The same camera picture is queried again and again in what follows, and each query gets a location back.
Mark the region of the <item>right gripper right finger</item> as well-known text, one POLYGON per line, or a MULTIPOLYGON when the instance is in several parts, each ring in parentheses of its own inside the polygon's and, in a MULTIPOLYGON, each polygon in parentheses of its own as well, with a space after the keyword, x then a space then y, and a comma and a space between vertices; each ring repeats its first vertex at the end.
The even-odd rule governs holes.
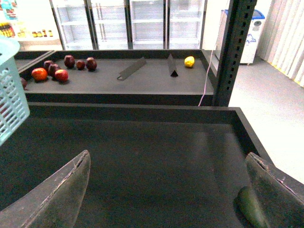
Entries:
POLYGON ((252 152, 245 164, 267 226, 302 228, 304 185, 252 152))

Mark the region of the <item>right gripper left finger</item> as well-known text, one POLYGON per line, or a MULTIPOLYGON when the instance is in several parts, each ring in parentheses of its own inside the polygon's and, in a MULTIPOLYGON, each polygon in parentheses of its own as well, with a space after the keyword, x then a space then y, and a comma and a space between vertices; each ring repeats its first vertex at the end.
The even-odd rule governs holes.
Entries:
POLYGON ((82 151, 21 199, 0 212, 2 228, 72 228, 77 220, 91 166, 82 151))

